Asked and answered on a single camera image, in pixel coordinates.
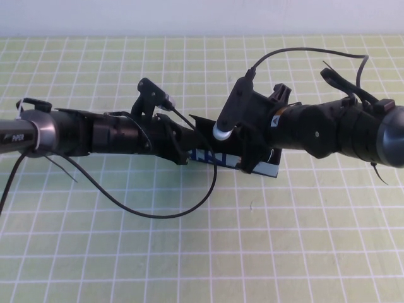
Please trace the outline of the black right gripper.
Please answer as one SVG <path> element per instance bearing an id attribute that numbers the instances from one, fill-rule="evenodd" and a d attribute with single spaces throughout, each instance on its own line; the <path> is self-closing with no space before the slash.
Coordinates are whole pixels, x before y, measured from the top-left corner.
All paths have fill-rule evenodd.
<path id="1" fill-rule="evenodd" d="M 288 103 L 290 88 L 279 83 L 273 87 L 271 97 L 276 102 Z M 269 97 L 253 92 L 242 118 L 242 157 L 241 171 L 251 174 L 260 163 L 267 161 L 272 153 L 268 145 L 266 128 L 270 122 L 270 114 L 274 103 Z"/>

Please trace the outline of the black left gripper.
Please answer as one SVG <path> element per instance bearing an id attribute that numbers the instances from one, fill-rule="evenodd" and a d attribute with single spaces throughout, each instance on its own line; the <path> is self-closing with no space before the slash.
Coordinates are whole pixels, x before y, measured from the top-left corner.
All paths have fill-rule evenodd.
<path id="1" fill-rule="evenodd" d="M 142 115 L 138 136 L 138 153 L 171 155 L 176 165 L 187 165 L 193 149 L 193 131 L 174 122 L 168 115 Z"/>

